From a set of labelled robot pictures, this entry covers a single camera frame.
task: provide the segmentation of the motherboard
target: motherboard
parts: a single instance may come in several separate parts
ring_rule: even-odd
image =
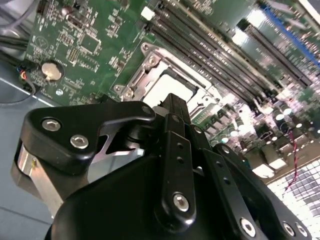
[[[174,93],[212,146],[285,163],[320,137],[319,33],[293,0],[41,0],[25,58],[59,105]]]

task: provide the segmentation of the red wire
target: red wire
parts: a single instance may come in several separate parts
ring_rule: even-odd
[[[291,182],[289,182],[288,186],[284,189],[284,193],[282,196],[285,195],[286,191],[294,184],[298,177],[298,157],[297,157],[297,143],[295,142],[294,134],[291,131],[289,133],[290,139],[293,143],[293,160],[294,160],[294,177]]]

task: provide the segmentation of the silver screw head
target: silver screw head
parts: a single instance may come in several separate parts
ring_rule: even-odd
[[[143,44],[143,45],[142,45],[142,48],[143,48],[143,50],[145,50],[145,51],[149,50],[149,47],[148,47],[147,44]]]
[[[61,89],[57,89],[55,91],[55,94],[57,94],[58,96],[62,96],[64,94],[64,91],[62,91]]]
[[[182,194],[175,194],[173,196],[173,204],[181,211],[186,212],[189,209],[189,202]]]
[[[292,229],[292,227],[286,223],[286,222],[283,222],[283,226],[284,226],[284,229],[285,231],[292,237],[294,237],[296,234],[295,234],[295,231]]]
[[[307,231],[299,223],[296,222],[295,225],[296,225],[296,228],[304,237],[308,237]]]
[[[198,134],[202,133],[201,129],[200,129],[199,127],[197,127],[197,126],[194,127],[194,130],[195,130]]]
[[[89,141],[85,136],[82,135],[74,135],[70,139],[70,143],[76,149],[85,149],[89,146]]]
[[[42,127],[50,132],[56,132],[61,128],[60,123],[54,119],[46,119],[42,122]]]
[[[157,64],[157,59],[154,56],[151,56],[148,62],[151,66],[155,66]]]
[[[240,224],[246,234],[248,234],[252,238],[254,238],[256,236],[255,227],[253,226],[253,224],[249,220],[247,220],[245,218],[241,218]]]
[[[222,150],[223,150],[226,154],[229,154],[229,153],[230,153],[229,149],[228,149],[226,146],[222,146]]]

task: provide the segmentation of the metal mesh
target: metal mesh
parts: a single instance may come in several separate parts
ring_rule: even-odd
[[[296,182],[286,191],[294,172],[268,187],[303,222],[313,240],[320,240],[320,160],[298,170]]]

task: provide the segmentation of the blue ram slot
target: blue ram slot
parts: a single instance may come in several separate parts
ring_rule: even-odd
[[[317,61],[314,54],[312,54],[307,47],[291,32],[289,32],[281,20],[270,10],[266,5],[260,5],[266,16],[294,43],[294,45],[318,68],[320,68],[320,63]]]

